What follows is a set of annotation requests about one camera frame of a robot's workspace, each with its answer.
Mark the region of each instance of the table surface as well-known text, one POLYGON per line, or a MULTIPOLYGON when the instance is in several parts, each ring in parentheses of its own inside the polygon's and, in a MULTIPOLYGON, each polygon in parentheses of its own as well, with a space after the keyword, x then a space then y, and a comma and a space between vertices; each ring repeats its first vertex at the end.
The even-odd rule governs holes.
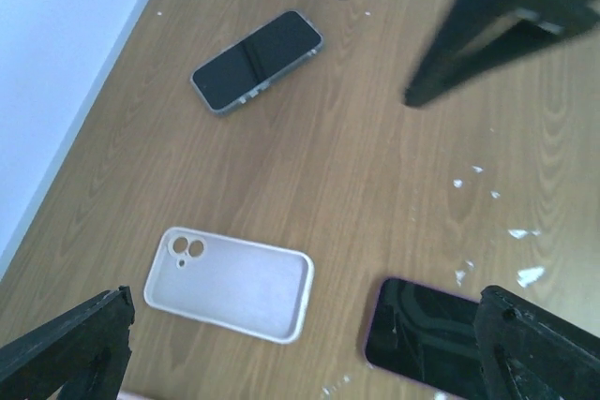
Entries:
POLYGON ((388 275, 474 299, 501 285, 600 334, 600 37, 409 110, 403 86, 451 2, 150 0, 2 281, 0 344, 127 284, 129 391, 432 398, 362 355, 388 275), (212 115, 189 73, 286 8, 320 28, 323 53, 212 115), (306 252, 316 274, 300 339, 280 346, 148 307, 171 226, 306 252), (537 266, 521 287, 518 271, 537 266))

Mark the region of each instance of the black screen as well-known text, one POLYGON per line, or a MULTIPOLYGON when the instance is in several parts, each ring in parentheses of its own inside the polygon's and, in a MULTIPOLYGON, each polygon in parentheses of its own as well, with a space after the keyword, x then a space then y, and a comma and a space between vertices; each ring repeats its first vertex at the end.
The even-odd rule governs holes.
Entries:
POLYGON ((213 110, 222 110, 321 43, 302 16, 287 11, 197 69, 192 80, 213 110))
POLYGON ((385 280, 368 333, 370 363, 467 399, 488 399, 473 322, 477 303, 385 280))

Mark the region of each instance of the phone case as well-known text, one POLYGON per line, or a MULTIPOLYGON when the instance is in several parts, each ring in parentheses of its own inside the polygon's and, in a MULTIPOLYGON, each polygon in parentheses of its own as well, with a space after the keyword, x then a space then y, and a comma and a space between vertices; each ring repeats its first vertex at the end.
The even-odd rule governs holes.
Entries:
POLYGON ((222 115, 229 114, 230 112, 233 112, 233 111, 237 110, 239 107, 241 107, 242 105, 244 105, 250 99, 254 98, 259 93, 261 93, 262 91, 264 91, 265 89, 267 89, 269 86, 271 86, 277 80, 285 77, 287 74, 289 74, 290 72, 292 72, 293 70, 295 70, 297 67, 301 66, 309 58, 315 56, 318 52, 320 52, 323 49, 323 44, 324 44, 323 35, 321 34, 321 32, 319 30, 317 30, 317 28, 315 27, 315 25, 309 19, 307 19, 307 17, 304 14, 302 14, 300 11, 298 11, 296 9, 284 11, 282 14, 285 14, 288 11, 293 11, 293 12, 297 13, 300 17, 302 17, 302 19, 304 21, 306 21, 306 23, 308 25, 310 25, 312 27, 312 29, 319 35, 319 37, 321 37, 321 41, 320 41, 319 45, 317 47, 315 47, 314 49, 311 49, 310 51, 306 52, 304 55, 302 55, 300 58, 298 58, 297 60, 295 60, 290 65, 282 68, 273 77, 270 77, 269 79, 263 81, 261 84, 256 85, 254 88, 250 89, 247 93, 245 93, 242 96, 238 97, 236 100, 234 100, 232 103, 228 104, 226 107, 224 107, 224 108, 222 108, 220 110, 215 110, 213 107, 210 106, 210 104, 208 103, 208 101, 204 97, 203 92, 198 88, 198 86, 196 86, 196 83, 194 83, 193 75, 194 75, 194 73, 198 69, 200 69, 203 66, 206 66, 211 61, 213 61, 215 58, 217 58, 218 56, 220 56, 222 53, 228 51, 231 47, 237 45, 238 43, 240 43, 241 41, 243 41, 244 39, 246 39, 247 37, 249 37, 250 35, 252 35, 253 33, 255 33, 257 30, 260 30, 261 28, 265 27, 268 23, 270 23, 274 19, 271 20, 271 21, 269 21, 269 22, 267 22, 267 23, 265 23, 265 24, 263 24, 263 25, 261 25, 260 27, 255 28, 250 33, 248 33, 247 35, 245 35, 244 37, 242 37, 241 39, 235 41, 231 46, 229 46, 226 49, 223 49, 217 55, 213 56, 210 60, 205 61, 203 64, 199 65, 198 67, 196 67, 192 71, 192 73, 191 73, 191 75, 189 77, 189 81, 191 82, 191 85, 194 87, 194 91, 196 91, 196 93, 198 94, 198 96, 200 96, 200 98, 204 102, 204 105, 206 105, 206 107, 211 112, 213 112, 214 114, 222 116, 222 115))
POLYGON ((156 309, 289 344, 302 332, 313 276, 301 252, 174 227, 158 244, 143 297, 156 309))

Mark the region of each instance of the white speck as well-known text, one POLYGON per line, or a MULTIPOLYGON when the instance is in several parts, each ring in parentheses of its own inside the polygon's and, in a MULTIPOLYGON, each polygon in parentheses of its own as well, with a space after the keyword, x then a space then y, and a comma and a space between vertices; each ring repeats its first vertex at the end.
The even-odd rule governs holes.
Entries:
POLYGON ((537 281, 546 271, 542 266, 532 267, 530 269, 522 269, 517 272, 517 282, 527 288, 531 283, 537 281))
POLYGON ((552 35, 559 35, 564 30, 564 27, 562 25, 557 25, 556 23, 550 23, 546 21, 538 23, 537 26, 540 27, 542 30, 550 32, 552 35))
POLYGON ((538 12, 533 11, 532 9, 526 9, 526 8, 517 8, 515 10, 515 15, 519 19, 524 19, 525 21, 530 21, 530 22, 537 22, 537 20, 540 17, 538 12))
POLYGON ((455 271, 455 274, 457 275, 457 285, 462 286, 462 279, 467 273, 465 271, 455 271))
POLYGON ((529 232, 526 230, 516 230, 516 229, 509 230, 508 232, 515 239, 523 239, 525 236, 527 236, 529 234, 529 232))

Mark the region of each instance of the clear phone case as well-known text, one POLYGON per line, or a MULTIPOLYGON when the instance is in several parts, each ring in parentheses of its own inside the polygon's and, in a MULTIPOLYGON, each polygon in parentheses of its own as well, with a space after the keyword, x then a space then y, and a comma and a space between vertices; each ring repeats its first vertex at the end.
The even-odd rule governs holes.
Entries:
POLYGON ((302 332, 313 275, 301 252, 174 227, 160 240, 143 297, 156 309, 289 344, 302 332))

